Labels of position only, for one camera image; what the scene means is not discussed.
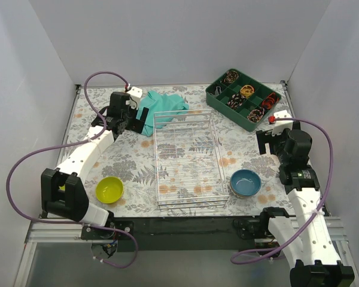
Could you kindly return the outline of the teal cloth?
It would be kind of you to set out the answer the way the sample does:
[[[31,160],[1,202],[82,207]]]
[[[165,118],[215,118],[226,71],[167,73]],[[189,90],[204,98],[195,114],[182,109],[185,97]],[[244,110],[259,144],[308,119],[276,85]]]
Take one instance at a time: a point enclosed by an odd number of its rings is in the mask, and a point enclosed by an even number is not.
[[[168,115],[183,114],[186,110],[189,110],[189,105],[178,94],[159,94],[151,90],[148,91],[139,104],[136,115],[138,120],[144,108],[148,108],[148,114],[141,135],[150,137],[154,131],[154,114],[156,112],[168,112]]]

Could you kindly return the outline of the lime green bowl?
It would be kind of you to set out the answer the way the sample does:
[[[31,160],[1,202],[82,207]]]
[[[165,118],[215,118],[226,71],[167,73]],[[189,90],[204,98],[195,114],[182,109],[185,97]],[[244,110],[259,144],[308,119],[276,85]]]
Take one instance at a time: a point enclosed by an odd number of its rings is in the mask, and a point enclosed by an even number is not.
[[[114,176],[103,178],[95,189],[96,198],[104,204],[113,204],[121,199],[124,191],[123,182]]]

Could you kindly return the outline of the white wire dish rack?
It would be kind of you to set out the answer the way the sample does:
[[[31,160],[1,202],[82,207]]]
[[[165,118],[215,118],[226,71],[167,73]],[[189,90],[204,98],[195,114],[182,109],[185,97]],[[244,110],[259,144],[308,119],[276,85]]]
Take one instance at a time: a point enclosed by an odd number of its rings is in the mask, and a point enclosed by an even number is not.
[[[157,112],[153,129],[160,210],[223,207],[229,192],[212,111]]]

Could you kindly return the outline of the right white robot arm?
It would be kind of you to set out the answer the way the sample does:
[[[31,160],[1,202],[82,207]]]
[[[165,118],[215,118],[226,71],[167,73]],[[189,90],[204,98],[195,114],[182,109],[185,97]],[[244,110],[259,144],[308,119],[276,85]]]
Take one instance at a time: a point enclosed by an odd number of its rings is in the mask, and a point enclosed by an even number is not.
[[[274,236],[285,246],[291,286],[350,286],[355,279],[353,268],[345,265],[336,252],[319,206],[320,184],[308,163],[312,138],[304,131],[289,128],[278,135],[268,130],[259,131],[256,136],[260,154],[269,147],[280,162],[279,178],[299,225],[300,234],[292,240],[290,218],[271,208],[262,212],[267,218],[258,223],[263,236]]]

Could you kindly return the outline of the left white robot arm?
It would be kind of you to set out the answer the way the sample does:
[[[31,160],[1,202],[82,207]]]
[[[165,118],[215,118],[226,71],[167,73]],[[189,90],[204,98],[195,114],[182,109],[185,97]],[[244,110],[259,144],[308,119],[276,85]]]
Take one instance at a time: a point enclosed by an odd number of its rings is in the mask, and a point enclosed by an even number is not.
[[[90,203],[84,188],[86,177],[102,153],[125,131],[141,133],[148,108],[141,109],[142,89],[131,87],[127,92],[113,92],[109,105],[92,121],[86,143],[55,169],[45,169],[41,175],[41,204],[46,213],[75,222],[95,226],[102,239],[115,233],[114,216],[110,211]]]

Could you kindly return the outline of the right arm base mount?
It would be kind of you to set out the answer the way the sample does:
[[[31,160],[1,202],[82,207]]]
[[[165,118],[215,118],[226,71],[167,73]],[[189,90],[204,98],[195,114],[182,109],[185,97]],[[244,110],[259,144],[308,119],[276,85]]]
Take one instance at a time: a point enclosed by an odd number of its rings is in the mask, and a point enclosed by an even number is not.
[[[255,249],[277,248],[279,243],[268,228],[269,220],[277,216],[290,217],[282,207],[266,207],[259,216],[235,218],[233,226],[241,239],[254,241]]]

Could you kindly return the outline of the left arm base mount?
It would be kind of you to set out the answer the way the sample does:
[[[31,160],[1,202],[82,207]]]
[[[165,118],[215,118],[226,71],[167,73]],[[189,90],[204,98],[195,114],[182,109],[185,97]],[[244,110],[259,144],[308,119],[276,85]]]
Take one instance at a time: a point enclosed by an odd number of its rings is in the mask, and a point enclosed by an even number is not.
[[[133,235],[135,224],[130,220],[113,220],[108,228],[103,230],[85,225],[81,230],[80,239],[92,242],[92,249],[104,256],[111,258],[117,252],[134,252],[135,244],[130,236]]]

